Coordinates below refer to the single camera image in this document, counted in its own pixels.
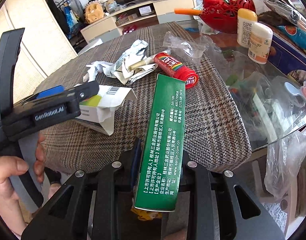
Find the person's left hand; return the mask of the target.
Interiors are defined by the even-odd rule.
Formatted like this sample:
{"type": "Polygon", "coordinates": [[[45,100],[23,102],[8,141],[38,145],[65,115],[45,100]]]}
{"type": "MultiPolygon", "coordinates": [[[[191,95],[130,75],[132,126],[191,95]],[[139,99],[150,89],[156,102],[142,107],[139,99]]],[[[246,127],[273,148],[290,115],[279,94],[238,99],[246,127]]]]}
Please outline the person's left hand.
{"type": "Polygon", "coordinates": [[[9,180],[11,176],[25,174],[29,165],[15,156],[0,157],[0,216],[8,228],[16,235],[22,235],[26,223],[21,213],[19,197],[9,180]]]}

